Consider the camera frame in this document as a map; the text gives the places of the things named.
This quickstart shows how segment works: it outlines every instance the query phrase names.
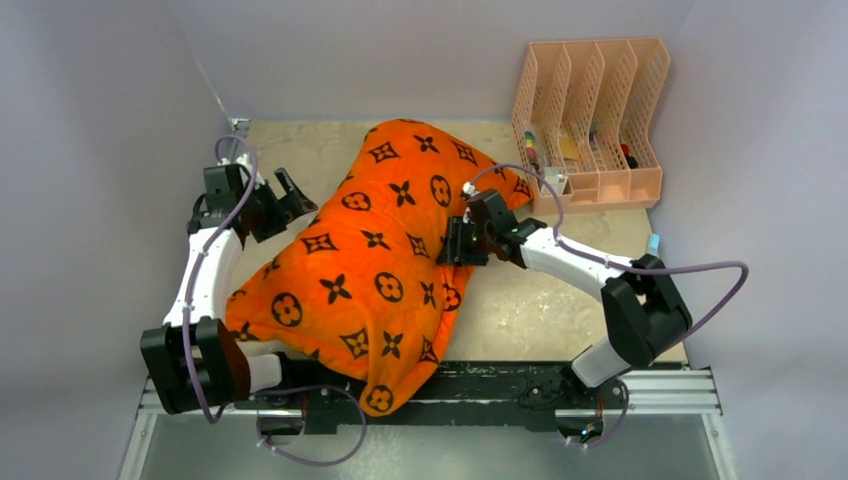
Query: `small item in organizer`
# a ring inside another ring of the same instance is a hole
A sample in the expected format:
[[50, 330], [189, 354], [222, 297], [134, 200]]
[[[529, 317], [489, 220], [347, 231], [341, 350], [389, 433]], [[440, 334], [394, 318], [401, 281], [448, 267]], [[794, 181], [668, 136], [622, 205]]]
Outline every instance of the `small item in organizer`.
[[655, 257], [659, 257], [660, 255], [660, 236], [656, 233], [652, 233], [648, 237], [648, 246], [645, 249], [645, 253], [653, 255]]
[[628, 167], [639, 168], [639, 162], [636, 161], [636, 157], [630, 155], [630, 147], [628, 147], [626, 143], [621, 144], [621, 151], [624, 153], [624, 158], [627, 160]]
[[554, 192], [557, 195], [565, 193], [565, 186], [568, 184], [568, 170], [559, 167], [545, 167], [544, 176], [545, 181], [554, 187]]
[[598, 146], [595, 143], [595, 137], [597, 135], [598, 127], [595, 125], [595, 122], [592, 122], [592, 124], [589, 125], [589, 148], [591, 148], [593, 152], [598, 149]]
[[539, 166], [539, 154], [536, 151], [536, 136], [530, 130], [524, 132], [524, 153], [527, 154], [527, 161], [530, 162], [530, 166], [536, 170], [536, 173], [540, 173], [541, 167]]
[[559, 150], [562, 153], [563, 162], [577, 162], [580, 156], [577, 154], [577, 145], [567, 132], [559, 134]]

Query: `black mounting bracket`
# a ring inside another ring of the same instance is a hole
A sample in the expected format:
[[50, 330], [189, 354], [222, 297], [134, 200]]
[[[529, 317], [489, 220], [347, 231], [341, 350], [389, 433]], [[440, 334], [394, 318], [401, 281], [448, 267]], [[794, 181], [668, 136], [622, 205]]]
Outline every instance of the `black mounting bracket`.
[[[640, 269], [665, 268], [648, 254], [632, 263]], [[610, 345], [637, 368], [650, 365], [692, 328], [692, 316], [668, 275], [624, 273], [607, 281], [601, 303]]]
[[[189, 234], [217, 227], [235, 209], [245, 190], [241, 175], [243, 169], [241, 165], [229, 164], [203, 170], [206, 193], [194, 204], [187, 226]], [[277, 199], [267, 182], [255, 186], [231, 225], [242, 244], [247, 235], [253, 235], [261, 243], [285, 231], [294, 219], [318, 210], [318, 206], [300, 191], [284, 168], [275, 170], [274, 175], [283, 187], [283, 197]], [[204, 202], [206, 210], [201, 210]]]
[[[195, 362], [209, 405], [245, 400], [250, 390], [247, 358], [219, 319], [203, 317], [190, 325], [190, 342], [203, 356]], [[165, 411], [170, 414], [200, 408], [189, 380], [182, 331], [162, 326], [141, 336], [141, 355]]]

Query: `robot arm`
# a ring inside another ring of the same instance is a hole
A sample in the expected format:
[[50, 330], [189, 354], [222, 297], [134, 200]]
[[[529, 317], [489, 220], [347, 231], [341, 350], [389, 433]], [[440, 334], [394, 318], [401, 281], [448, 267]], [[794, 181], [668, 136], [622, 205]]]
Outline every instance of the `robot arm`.
[[[608, 336], [571, 363], [576, 377], [594, 388], [633, 367], [647, 367], [676, 344], [692, 318], [668, 275], [636, 275], [610, 263], [640, 269], [664, 268], [645, 255], [631, 259], [610, 255], [560, 235], [539, 220], [518, 222], [494, 190], [468, 199], [465, 217], [453, 217], [439, 256], [442, 264], [485, 265], [490, 254], [522, 268], [545, 272], [600, 301]], [[561, 246], [604, 258], [586, 259]]]
[[[284, 169], [274, 172], [285, 192], [281, 199], [257, 175], [254, 190], [235, 221], [213, 239], [244, 194], [246, 164], [242, 157], [235, 163], [224, 161], [204, 169], [206, 193], [195, 203], [188, 222], [190, 253], [177, 298], [162, 327], [142, 334], [142, 356], [168, 413], [199, 407], [186, 368], [188, 362], [195, 365], [209, 405], [244, 400], [283, 379], [283, 363], [278, 355], [245, 356], [224, 326], [230, 278], [248, 235], [262, 242], [318, 207], [301, 193]], [[201, 210], [202, 203], [206, 204], [205, 210]], [[203, 261], [198, 263], [201, 255]], [[187, 297], [190, 288], [192, 295]], [[191, 358], [186, 358], [182, 340], [186, 298], [191, 298]]]

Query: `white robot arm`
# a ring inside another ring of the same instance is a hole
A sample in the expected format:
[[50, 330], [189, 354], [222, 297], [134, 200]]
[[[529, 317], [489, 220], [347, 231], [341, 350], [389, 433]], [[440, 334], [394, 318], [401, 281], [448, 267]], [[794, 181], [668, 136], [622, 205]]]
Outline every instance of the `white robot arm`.
[[657, 257], [610, 255], [556, 234], [534, 218], [518, 222], [494, 190], [470, 193], [465, 216], [453, 217], [448, 225], [439, 262], [485, 265], [495, 254], [563, 280], [601, 302], [608, 336], [571, 362], [573, 373], [586, 387], [597, 387], [633, 367], [649, 366], [692, 327], [692, 317], [668, 275], [636, 275], [616, 267], [665, 268]]

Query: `white wall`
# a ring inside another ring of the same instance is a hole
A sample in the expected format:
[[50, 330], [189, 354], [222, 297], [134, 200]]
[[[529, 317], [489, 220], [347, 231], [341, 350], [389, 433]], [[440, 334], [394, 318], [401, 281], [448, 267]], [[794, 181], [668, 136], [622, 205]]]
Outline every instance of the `white wall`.
[[225, 118], [164, 0], [4, 0], [0, 65], [0, 476], [115, 478]]
[[[699, 0], [670, 45], [653, 212], [668, 263], [747, 260], [749, 283], [693, 337], [741, 478], [845, 478], [848, 4]], [[680, 278], [704, 312], [730, 275]]]
[[169, 0], [233, 117], [506, 118], [525, 44], [677, 32], [694, 0]]

